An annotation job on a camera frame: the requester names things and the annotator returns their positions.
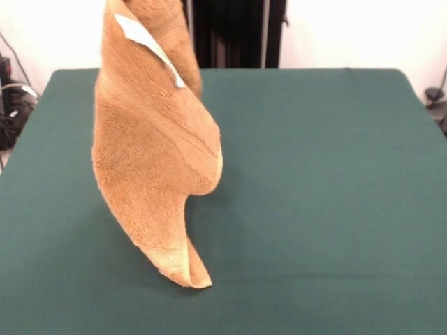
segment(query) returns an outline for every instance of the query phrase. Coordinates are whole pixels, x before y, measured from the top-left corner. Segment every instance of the table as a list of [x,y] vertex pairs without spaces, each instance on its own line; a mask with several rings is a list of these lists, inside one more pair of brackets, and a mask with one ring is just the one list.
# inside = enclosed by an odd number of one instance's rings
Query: table
[[0,334],[447,334],[447,147],[403,74],[203,71],[225,163],[186,210],[202,291],[101,198],[95,76],[52,76],[0,177]]

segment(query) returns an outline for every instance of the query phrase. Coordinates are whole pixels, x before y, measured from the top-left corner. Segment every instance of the black cable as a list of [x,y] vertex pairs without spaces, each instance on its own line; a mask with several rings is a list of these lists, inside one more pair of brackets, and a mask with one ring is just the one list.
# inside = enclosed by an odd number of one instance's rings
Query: black cable
[[444,70],[444,76],[442,77],[441,85],[439,85],[439,92],[435,99],[436,101],[439,100],[439,98],[441,98],[441,91],[442,91],[444,85],[446,84],[446,79],[447,79],[447,68]]
[[0,38],[2,39],[2,41],[6,44],[6,46],[11,50],[11,52],[14,55],[15,60],[17,61],[17,64],[19,65],[20,70],[23,73],[23,76],[25,77],[25,80],[27,81],[28,86],[31,86],[31,83],[29,81],[28,75],[25,72],[25,70],[23,69],[22,63],[20,63],[19,57],[17,56],[17,53],[15,52],[15,50],[13,49],[13,47],[11,47],[11,45],[8,43],[8,41],[5,39],[5,36],[3,36],[3,34],[0,31]]
[[428,104],[428,105],[426,105],[426,108],[433,108],[435,105],[436,105],[436,103],[438,102],[438,100],[441,98],[441,95],[442,95],[442,89],[444,88],[444,86],[446,85],[446,80],[447,80],[447,68],[444,70],[444,75],[443,75],[443,77],[442,77],[442,81],[441,81],[441,84],[439,85],[439,89],[438,89],[438,94],[434,97],[434,98],[431,98],[430,100],[431,100],[431,102]]

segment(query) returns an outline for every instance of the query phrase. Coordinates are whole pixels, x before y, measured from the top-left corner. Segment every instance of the dark curtain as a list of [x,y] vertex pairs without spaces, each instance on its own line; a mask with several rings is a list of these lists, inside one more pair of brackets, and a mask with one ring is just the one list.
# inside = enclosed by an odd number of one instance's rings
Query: dark curtain
[[183,2],[201,68],[278,67],[286,0]]

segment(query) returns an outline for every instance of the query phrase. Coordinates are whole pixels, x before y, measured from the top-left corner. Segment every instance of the towel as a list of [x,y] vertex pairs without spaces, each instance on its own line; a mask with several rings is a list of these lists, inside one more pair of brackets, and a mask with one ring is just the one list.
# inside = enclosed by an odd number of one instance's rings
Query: towel
[[[144,27],[156,46],[128,38],[123,20]],[[184,287],[209,287],[184,208],[190,195],[217,187],[223,159],[219,127],[200,101],[182,2],[107,0],[103,23],[91,150],[98,187],[123,231],[161,274]]]

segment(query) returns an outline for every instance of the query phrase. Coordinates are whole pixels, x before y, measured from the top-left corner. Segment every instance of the white towel tag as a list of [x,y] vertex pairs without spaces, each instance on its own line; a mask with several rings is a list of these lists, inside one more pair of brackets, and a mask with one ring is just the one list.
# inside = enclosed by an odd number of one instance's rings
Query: white towel tag
[[186,87],[180,74],[175,69],[173,63],[169,60],[166,53],[161,49],[160,45],[154,40],[151,33],[139,22],[131,20],[120,14],[115,14],[115,19],[123,29],[124,35],[129,40],[140,43],[152,50],[169,68],[174,72],[175,86],[178,88]]

